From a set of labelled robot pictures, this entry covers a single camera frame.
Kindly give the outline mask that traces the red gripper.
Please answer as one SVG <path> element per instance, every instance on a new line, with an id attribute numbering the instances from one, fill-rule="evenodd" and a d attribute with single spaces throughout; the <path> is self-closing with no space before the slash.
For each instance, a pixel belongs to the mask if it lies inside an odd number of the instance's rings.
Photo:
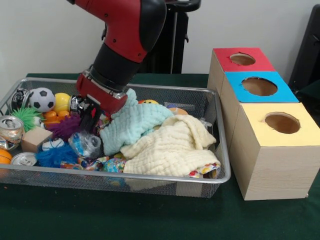
<path id="1" fill-rule="evenodd" d="M 78 93 L 94 103 L 88 106 L 80 114 L 79 128 L 82 131 L 87 129 L 89 123 L 89 132 L 96 132 L 97 123 L 101 116 L 101 110 L 114 114 L 118 112 L 125 104 L 128 96 L 124 92 L 114 92 L 113 90 L 99 86 L 92 79 L 89 79 L 87 72 L 79 75 L 76 81 L 76 89 Z"/>

